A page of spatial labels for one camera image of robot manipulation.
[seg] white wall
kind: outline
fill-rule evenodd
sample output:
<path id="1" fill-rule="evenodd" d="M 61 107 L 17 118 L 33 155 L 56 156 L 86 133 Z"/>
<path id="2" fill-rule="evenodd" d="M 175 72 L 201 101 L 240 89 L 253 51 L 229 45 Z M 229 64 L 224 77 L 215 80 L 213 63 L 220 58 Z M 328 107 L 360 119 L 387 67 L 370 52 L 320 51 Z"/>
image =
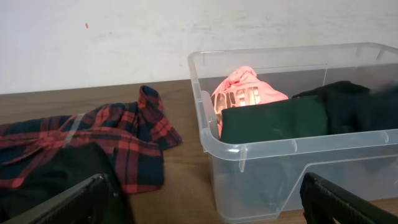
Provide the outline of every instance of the white wall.
<path id="1" fill-rule="evenodd" d="M 1 0 L 0 93 L 186 79 L 198 50 L 348 42 L 398 47 L 398 1 Z"/>

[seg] dark green cloth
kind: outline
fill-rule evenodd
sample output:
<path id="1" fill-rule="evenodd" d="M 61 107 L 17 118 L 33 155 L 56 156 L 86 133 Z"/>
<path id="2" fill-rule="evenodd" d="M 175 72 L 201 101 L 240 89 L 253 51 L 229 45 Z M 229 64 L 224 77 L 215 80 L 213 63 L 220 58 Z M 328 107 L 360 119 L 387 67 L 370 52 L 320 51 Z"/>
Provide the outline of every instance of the dark green cloth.
<path id="1" fill-rule="evenodd" d="M 318 96 L 228 108 L 222 114 L 221 141 L 230 144 L 328 134 L 328 118 Z"/>

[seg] folded clothes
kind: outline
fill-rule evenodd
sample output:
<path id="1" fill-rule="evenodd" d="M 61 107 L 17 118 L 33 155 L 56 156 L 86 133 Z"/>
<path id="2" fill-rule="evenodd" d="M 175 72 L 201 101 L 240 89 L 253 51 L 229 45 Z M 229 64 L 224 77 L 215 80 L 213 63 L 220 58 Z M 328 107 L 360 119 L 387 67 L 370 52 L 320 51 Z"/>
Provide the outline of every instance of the folded clothes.
<path id="1" fill-rule="evenodd" d="M 0 126 L 0 189 L 14 189 L 64 146 L 97 143 L 127 194 L 161 188 L 163 150 L 182 141 L 163 114 L 158 93 L 142 86 L 138 102 L 100 106 L 85 114 Z"/>
<path id="2" fill-rule="evenodd" d="M 327 134 L 327 116 L 317 96 L 222 111 L 221 141 L 230 144 Z"/>
<path id="3" fill-rule="evenodd" d="M 287 99 L 286 95 L 274 90 L 268 83 L 257 79 L 257 74 L 251 67 L 238 68 L 218 85 L 211 96 L 218 120 L 219 135 L 221 135 L 223 127 L 221 113 L 223 109 Z"/>

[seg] black plastic object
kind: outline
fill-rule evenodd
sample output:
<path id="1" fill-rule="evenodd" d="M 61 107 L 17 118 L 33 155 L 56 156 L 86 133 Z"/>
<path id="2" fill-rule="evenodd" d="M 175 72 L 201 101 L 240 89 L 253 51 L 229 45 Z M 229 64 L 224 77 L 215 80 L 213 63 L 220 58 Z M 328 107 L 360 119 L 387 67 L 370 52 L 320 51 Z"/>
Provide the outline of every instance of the black plastic object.
<path id="1" fill-rule="evenodd" d="M 308 224 L 390 224 L 398 217 L 370 204 L 314 173 L 306 173 L 300 189 Z"/>
<path id="2" fill-rule="evenodd" d="M 96 174 L 3 224 L 97 224 L 109 202 L 106 174 Z"/>

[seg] pink hoodie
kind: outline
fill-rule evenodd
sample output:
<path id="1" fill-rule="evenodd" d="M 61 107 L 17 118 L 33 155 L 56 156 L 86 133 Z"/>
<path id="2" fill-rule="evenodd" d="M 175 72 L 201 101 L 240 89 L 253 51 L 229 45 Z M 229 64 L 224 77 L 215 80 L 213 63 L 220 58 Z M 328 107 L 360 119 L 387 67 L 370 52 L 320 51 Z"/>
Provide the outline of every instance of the pink hoodie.
<path id="1" fill-rule="evenodd" d="M 251 67 L 238 68 L 218 85 L 211 96 L 218 120 L 218 134 L 221 136 L 223 127 L 221 110 L 287 99 L 289 98 L 286 95 L 274 90 L 268 83 L 258 80 L 256 72 Z"/>

